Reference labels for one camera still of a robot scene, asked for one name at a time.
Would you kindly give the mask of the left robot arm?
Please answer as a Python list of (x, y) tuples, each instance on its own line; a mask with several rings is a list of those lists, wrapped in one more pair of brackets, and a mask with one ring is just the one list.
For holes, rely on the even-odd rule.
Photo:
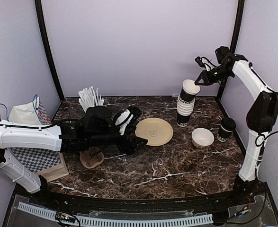
[(8, 122), (0, 116), (0, 171), (28, 193), (35, 193), (42, 205), (50, 206), (54, 195), (47, 190), (46, 180), (28, 170), (10, 149), (73, 153), (115, 145), (120, 152), (132, 155), (147, 144), (147, 139), (135, 134), (135, 122), (142, 114), (138, 107), (130, 106), (116, 116), (112, 114), (106, 106), (89, 107), (81, 119), (63, 119), (47, 126)]

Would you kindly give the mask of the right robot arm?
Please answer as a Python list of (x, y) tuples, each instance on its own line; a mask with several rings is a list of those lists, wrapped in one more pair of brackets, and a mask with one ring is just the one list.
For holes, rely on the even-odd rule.
[(255, 72), (243, 55), (234, 54), (226, 46), (215, 51), (218, 66), (203, 70), (196, 79), (199, 86), (210, 86), (231, 76), (238, 77), (247, 87), (254, 103), (246, 116), (249, 142), (243, 165), (236, 176), (229, 201), (239, 205), (258, 184), (258, 172), (264, 149), (278, 116), (278, 92), (273, 91)]

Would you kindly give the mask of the stack of paper cups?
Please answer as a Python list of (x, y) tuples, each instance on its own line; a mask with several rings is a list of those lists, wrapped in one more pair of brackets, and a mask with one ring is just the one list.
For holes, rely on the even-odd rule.
[(180, 95), (177, 100), (177, 125), (180, 127), (186, 127), (190, 116), (194, 110), (195, 98), (190, 102), (181, 99)]

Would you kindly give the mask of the black cup lid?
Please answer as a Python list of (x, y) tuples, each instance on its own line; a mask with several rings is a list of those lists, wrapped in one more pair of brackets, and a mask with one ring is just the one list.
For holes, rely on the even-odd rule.
[(221, 120), (221, 126), (227, 131), (233, 131), (236, 129), (236, 122), (230, 117), (225, 117)]

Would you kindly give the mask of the black paper coffee cup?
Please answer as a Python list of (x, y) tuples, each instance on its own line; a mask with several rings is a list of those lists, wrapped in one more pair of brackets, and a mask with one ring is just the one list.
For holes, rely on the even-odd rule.
[(220, 125), (219, 131), (217, 134), (217, 139), (220, 142), (226, 142), (232, 133), (233, 133), (233, 130), (226, 129), (224, 126)]

